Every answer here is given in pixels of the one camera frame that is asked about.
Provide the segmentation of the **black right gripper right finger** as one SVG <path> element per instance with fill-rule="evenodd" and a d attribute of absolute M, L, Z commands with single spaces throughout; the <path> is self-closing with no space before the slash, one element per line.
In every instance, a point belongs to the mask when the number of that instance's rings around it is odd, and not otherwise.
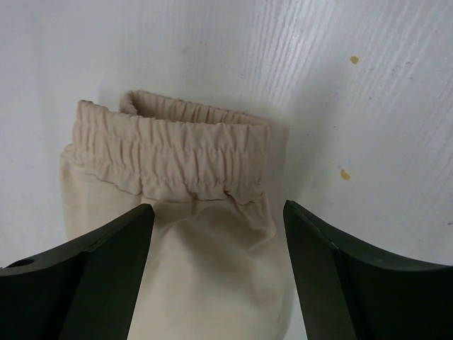
<path fill-rule="evenodd" d="M 391 253 L 294 201 L 283 211 L 309 339 L 451 339 L 452 267 Z"/>

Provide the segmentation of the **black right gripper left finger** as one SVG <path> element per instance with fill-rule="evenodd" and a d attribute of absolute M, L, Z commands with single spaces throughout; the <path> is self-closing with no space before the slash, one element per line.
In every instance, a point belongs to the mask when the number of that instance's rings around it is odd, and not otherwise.
<path fill-rule="evenodd" d="M 154 211 L 108 224 L 1 269 L 2 339 L 126 339 Z"/>

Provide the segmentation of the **beige trousers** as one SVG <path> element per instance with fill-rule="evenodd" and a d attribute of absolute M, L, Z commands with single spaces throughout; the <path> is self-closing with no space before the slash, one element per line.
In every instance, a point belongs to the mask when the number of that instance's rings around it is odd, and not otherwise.
<path fill-rule="evenodd" d="M 130 339 L 278 339 L 285 245 L 263 176 L 268 124 L 146 91 L 80 101 L 60 159 L 69 238 L 141 204 L 155 219 Z"/>

